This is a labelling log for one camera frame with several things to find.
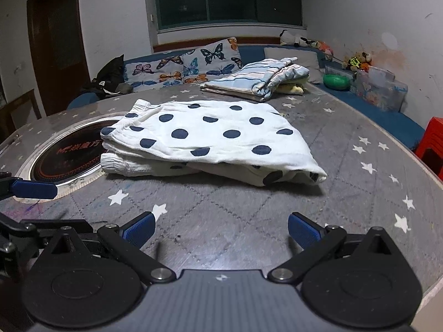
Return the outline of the yellow brown plush toy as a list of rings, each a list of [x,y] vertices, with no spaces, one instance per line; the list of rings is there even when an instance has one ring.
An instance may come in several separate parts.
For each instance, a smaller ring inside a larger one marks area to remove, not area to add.
[[[371,66],[372,66],[372,55],[366,52],[356,53],[350,58],[348,56],[345,56],[342,62],[342,68],[344,70],[352,72],[357,72],[357,71],[368,72]]]

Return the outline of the butterfly pattern pillow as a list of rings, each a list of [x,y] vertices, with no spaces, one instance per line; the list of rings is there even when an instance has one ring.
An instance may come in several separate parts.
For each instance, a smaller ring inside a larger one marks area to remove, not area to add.
[[[180,55],[127,63],[123,77],[135,92],[175,85],[201,84],[228,76],[243,67],[235,37]]]

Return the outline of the grey star pattern tablecloth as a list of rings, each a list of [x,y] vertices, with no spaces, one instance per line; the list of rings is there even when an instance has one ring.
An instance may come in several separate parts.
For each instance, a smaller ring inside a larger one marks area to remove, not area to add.
[[[197,86],[127,94],[20,128],[1,171],[58,172],[54,196],[1,201],[15,220],[95,229],[149,211],[143,250],[174,271],[271,271],[299,212],[349,233],[385,230],[422,289],[442,281],[442,184],[403,144],[329,94],[267,103]]]

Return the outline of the black bag on sofa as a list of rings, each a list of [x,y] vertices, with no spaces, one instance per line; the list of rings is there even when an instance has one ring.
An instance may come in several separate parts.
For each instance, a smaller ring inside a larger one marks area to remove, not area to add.
[[[106,63],[81,92],[93,93],[99,100],[133,93],[134,88],[125,80],[124,56],[117,56]]]

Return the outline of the green round container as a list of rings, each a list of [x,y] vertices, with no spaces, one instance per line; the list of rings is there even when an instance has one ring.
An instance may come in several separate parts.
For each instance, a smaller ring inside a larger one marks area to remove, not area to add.
[[[349,91],[351,88],[351,82],[346,76],[325,74],[323,76],[323,84],[335,91]]]

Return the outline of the red plastic stool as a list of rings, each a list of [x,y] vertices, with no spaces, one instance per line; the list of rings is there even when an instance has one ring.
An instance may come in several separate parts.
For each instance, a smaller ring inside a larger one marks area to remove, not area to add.
[[[443,179],[443,118],[430,119],[415,154],[431,171]]]

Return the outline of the plush toys on sofa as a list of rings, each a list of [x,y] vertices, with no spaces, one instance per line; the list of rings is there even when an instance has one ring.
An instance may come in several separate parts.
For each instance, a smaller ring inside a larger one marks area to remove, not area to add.
[[[284,29],[279,34],[280,44],[282,46],[301,46],[301,47],[311,47],[313,49],[319,50],[324,53],[325,58],[328,61],[333,60],[334,52],[333,49],[321,40],[311,40],[302,35],[292,35],[288,30]]]

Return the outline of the white navy polka dot garment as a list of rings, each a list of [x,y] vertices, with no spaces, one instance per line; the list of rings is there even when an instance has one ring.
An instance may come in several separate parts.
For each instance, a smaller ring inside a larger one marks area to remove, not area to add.
[[[300,132],[267,103],[139,99],[101,138],[103,171],[125,177],[205,172],[256,187],[327,179]]]

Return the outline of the dark wooden door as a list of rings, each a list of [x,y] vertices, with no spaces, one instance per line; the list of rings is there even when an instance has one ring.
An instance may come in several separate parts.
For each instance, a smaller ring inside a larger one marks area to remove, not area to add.
[[[66,110],[90,83],[79,0],[28,0],[29,45],[47,115]]]

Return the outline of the clear plastic storage bag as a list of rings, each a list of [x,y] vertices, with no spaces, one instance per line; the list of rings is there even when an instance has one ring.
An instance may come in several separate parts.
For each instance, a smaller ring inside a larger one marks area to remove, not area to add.
[[[390,71],[370,67],[368,71],[355,73],[354,92],[380,110],[399,112],[408,93],[408,86],[398,81]]]

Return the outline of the striped blue folded cloth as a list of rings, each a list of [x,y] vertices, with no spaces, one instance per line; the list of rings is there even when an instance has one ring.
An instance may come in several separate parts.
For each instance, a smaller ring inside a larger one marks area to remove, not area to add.
[[[269,100],[283,82],[309,76],[309,69],[297,63],[297,57],[265,58],[245,65],[240,70],[200,84],[200,90],[257,102]]]

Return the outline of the round induction cooktop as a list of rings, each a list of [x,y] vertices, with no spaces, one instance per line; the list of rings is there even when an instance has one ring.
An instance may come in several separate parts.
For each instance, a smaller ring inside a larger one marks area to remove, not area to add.
[[[121,119],[119,112],[72,124],[56,132],[23,157],[16,176],[56,185],[60,199],[105,175],[101,168],[101,130]]]

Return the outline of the blue sofa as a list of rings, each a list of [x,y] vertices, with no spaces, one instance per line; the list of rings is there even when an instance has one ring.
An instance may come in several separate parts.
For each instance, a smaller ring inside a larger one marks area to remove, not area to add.
[[[312,49],[310,47],[293,47],[293,46],[279,46],[276,45],[253,45],[246,44],[239,46],[239,53],[243,64],[248,64],[254,61],[260,61],[265,58],[264,48],[276,47],[283,48],[283,50],[288,50],[291,52],[295,51],[309,51],[317,55],[317,60],[320,68],[324,68],[326,65],[338,68],[337,62],[328,62],[325,59],[324,53],[321,51]],[[163,58],[168,58],[170,56],[181,55],[192,51],[192,49],[177,50],[170,52],[155,53],[148,56],[142,56],[138,58],[132,58],[125,61],[125,64],[139,63],[139,62],[151,62],[161,60]],[[373,120],[375,123],[380,125],[384,130],[387,130],[392,136],[398,139],[406,147],[410,148],[415,152],[419,142],[424,135],[424,128],[419,124],[411,120],[402,112],[386,112],[380,110],[378,107],[371,105],[369,102],[365,101],[362,97],[357,96],[353,92],[339,92],[333,89],[329,89],[324,86],[323,83],[320,84],[319,89],[324,90],[327,93],[332,94],[341,101],[345,102],[349,106],[355,108],[359,112],[362,112],[366,117]],[[95,103],[100,100],[99,97],[94,92],[83,91],[79,97],[72,100],[69,103],[67,110],[72,110],[74,108],[84,107],[90,103]]]

